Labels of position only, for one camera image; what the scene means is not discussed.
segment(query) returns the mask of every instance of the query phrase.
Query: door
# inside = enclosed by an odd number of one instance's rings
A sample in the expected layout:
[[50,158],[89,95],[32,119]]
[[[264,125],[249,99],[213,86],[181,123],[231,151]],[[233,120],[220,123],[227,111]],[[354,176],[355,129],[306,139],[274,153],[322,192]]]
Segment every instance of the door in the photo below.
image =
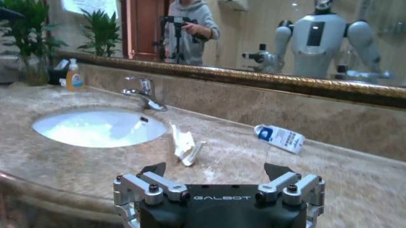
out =
[[127,0],[128,57],[159,57],[159,17],[167,15],[169,0]]

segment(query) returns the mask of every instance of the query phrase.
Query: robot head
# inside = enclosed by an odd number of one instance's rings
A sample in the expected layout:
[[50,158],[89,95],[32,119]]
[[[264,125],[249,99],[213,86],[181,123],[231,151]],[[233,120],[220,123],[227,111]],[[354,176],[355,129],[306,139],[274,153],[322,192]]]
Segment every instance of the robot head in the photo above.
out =
[[315,0],[315,7],[318,11],[330,11],[332,0]]

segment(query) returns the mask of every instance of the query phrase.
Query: sink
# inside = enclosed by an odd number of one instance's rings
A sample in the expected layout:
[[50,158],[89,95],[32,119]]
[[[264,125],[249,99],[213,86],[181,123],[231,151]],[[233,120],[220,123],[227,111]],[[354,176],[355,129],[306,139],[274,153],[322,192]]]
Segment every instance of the sink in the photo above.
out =
[[136,145],[167,131],[152,117],[113,108],[83,108],[53,114],[40,118],[32,128],[52,140],[92,148]]

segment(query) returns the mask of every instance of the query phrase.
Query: white robot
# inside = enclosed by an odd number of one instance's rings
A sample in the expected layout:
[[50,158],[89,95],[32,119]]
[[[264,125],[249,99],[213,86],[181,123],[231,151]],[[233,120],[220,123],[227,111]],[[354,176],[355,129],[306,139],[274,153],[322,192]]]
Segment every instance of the white robot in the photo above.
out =
[[243,58],[259,63],[263,73],[280,73],[290,40],[294,53],[294,75],[326,78],[331,60],[340,51],[343,38],[348,38],[370,73],[362,77],[390,78],[388,72],[379,68],[380,56],[374,43],[372,30],[364,21],[347,24],[344,18],[331,13],[332,0],[315,0],[315,13],[303,17],[295,24],[288,20],[276,28],[276,51],[270,54],[260,45],[256,54],[244,53]]

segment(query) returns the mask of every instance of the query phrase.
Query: mirror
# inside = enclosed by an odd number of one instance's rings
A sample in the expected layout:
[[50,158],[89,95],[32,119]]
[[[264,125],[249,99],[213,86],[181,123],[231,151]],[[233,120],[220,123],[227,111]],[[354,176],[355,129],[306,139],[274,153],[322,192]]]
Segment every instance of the mirror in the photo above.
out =
[[403,0],[49,0],[48,5],[57,24],[52,35],[68,44],[63,51],[406,86]]

